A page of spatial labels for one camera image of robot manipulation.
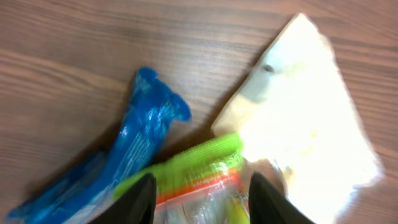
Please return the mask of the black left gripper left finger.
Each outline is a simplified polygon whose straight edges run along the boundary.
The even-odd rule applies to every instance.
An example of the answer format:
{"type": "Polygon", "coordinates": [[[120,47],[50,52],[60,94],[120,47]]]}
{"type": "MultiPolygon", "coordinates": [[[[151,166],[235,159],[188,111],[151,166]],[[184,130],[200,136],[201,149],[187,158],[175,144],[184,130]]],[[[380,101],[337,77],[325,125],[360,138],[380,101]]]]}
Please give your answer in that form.
{"type": "Polygon", "coordinates": [[[155,177],[152,174],[144,175],[89,224],[153,224],[156,187],[155,177]]]}

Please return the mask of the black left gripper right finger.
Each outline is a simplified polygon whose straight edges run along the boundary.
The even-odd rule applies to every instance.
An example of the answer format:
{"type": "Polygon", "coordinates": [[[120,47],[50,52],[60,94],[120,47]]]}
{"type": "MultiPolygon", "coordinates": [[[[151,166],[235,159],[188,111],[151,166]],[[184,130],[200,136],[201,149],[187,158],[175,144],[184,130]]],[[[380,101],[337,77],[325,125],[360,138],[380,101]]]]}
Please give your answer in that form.
{"type": "Polygon", "coordinates": [[[251,176],[248,204],[250,224],[314,224],[258,172],[251,176]]]}

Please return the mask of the blue snack bar wrapper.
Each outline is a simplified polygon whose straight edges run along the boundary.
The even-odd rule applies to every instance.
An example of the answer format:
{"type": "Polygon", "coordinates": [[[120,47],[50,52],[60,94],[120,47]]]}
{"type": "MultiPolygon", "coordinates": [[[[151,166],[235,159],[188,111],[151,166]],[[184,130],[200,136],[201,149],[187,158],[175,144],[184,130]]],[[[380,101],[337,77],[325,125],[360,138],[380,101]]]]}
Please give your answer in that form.
{"type": "Polygon", "coordinates": [[[7,223],[87,223],[113,202],[113,191],[160,149],[173,120],[191,118],[187,103],[149,67],[140,68],[113,145],[67,171],[41,194],[12,209],[7,223]]]}

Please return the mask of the beige snack bag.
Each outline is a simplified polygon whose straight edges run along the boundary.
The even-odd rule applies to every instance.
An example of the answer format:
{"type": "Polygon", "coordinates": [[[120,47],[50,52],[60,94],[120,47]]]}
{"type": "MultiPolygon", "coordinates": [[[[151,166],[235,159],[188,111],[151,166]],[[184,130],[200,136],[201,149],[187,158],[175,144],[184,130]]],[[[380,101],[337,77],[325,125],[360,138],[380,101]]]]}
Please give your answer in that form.
{"type": "Polygon", "coordinates": [[[304,13],[280,31],[211,129],[238,133],[248,162],[269,161],[289,202],[315,223],[336,223],[382,177],[333,47],[304,13]]]}

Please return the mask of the green snack bag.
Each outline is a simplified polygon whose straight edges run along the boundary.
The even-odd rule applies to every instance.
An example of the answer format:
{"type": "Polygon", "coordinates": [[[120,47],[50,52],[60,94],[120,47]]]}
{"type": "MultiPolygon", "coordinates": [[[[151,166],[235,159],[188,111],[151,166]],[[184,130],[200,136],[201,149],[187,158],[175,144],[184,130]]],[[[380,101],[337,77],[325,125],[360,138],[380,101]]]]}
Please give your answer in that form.
{"type": "Polygon", "coordinates": [[[242,189],[243,142],[226,134],[141,170],[114,189],[120,198],[141,177],[152,174],[157,196],[154,223],[249,223],[242,189]]]}

